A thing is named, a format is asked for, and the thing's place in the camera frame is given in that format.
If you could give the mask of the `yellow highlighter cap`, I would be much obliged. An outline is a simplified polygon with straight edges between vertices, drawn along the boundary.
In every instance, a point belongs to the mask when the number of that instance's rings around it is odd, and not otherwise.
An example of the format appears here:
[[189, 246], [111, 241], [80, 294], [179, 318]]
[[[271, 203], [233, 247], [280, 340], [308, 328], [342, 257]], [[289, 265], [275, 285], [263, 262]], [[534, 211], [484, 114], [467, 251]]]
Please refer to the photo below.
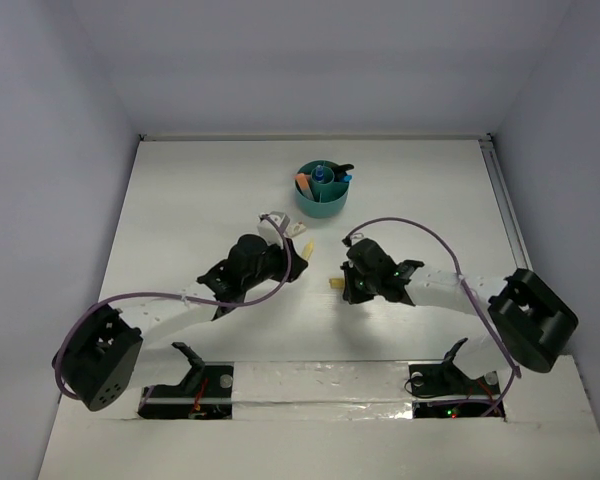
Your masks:
[[345, 288], [345, 280], [343, 278], [330, 278], [329, 286], [331, 289], [343, 290]]

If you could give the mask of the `yellow highlighter body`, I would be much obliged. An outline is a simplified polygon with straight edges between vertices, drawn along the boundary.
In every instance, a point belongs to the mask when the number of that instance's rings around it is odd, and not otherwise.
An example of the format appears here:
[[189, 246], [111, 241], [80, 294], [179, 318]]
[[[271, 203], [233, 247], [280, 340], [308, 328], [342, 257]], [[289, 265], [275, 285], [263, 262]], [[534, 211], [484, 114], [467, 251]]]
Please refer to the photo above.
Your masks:
[[314, 251], [314, 242], [313, 242], [313, 241], [310, 241], [310, 242], [308, 242], [308, 243], [305, 245], [305, 247], [303, 248], [303, 251], [302, 251], [302, 258], [303, 258], [305, 261], [309, 261], [309, 260], [310, 260], [310, 258], [311, 258], [311, 256], [312, 256], [312, 254], [313, 254], [313, 251]]

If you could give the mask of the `clear orange-tipped highlighter body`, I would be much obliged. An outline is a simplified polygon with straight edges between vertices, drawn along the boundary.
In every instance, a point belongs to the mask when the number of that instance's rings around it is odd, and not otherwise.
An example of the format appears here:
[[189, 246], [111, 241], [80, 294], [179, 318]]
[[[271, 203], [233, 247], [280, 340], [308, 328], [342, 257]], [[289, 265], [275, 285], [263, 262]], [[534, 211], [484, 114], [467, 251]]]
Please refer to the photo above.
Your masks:
[[311, 190], [310, 184], [309, 184], [309, 182], [306, 179], [299, 180], [298, 181], [298, 187], [300, 189], [300, 192], [302, 193], [302, 195], [305, 198], [307, 198], [307, 199], [309, 199], [311, 201], [314, 200], [314, 196], [313, 196], [313, 192]]

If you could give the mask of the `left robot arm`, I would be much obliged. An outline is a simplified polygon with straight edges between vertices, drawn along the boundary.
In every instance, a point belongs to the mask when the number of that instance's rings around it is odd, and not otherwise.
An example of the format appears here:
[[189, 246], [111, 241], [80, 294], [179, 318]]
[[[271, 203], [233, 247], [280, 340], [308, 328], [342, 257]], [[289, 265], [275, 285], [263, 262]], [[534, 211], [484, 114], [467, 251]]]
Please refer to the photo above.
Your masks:
[[56, 385], [88, 410], [102, 410], [132, 383], [142, 347], [258, 305], [307, 268], [291, 239], [270, 243], [245, 234], [225, 259], [196, 279], [211, 290], [211, 299], [185, 292], [135, 292], [96, 303], [76, 321], [52, 360]]

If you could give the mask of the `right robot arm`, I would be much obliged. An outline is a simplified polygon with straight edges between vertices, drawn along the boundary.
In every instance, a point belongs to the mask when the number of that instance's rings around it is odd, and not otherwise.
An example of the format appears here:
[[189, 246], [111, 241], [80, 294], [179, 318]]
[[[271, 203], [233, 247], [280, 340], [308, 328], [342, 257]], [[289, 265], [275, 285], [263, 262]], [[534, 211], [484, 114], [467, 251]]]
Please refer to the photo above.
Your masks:
[[357, 305], [381, 297], [412, 307], [437, 307], [478, 317], [487, 333], [462, 338], [440, 368], [442, 384], [462, 392], [476, 379], [509, 366], [551, 371], [579, 325], [576, 314], [533, 271], [518, 268], [504, 278], [467, 277], [427, 266], [395, 262], [369, 239], [347, 240], [343, 299]]

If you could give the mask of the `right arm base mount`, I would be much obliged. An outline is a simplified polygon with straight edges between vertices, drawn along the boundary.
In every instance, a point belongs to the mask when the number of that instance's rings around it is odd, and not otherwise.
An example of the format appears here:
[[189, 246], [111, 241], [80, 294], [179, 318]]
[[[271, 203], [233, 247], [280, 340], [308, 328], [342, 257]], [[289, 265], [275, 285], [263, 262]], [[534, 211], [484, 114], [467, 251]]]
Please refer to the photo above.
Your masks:
[[466, 342], [457, 341], [439, 363], [409, 366], [403, 389], [413, 399], [415, 419], [505, 418], [498, 375], [490, 372], [473, 380], [454, 364]]

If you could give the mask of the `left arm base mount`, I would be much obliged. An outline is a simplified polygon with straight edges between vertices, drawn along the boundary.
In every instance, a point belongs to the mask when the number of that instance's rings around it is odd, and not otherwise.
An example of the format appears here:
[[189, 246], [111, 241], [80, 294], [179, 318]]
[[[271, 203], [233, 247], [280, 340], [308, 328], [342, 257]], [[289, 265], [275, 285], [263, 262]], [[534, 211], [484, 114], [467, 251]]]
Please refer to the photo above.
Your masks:
[[230, 420], [233, 416], [233, 363], [206, 363], [183, 342], [172, 346], [182, 353], [189, 370], [179, 383], [143, 389], [137, 414], [146, 420]]

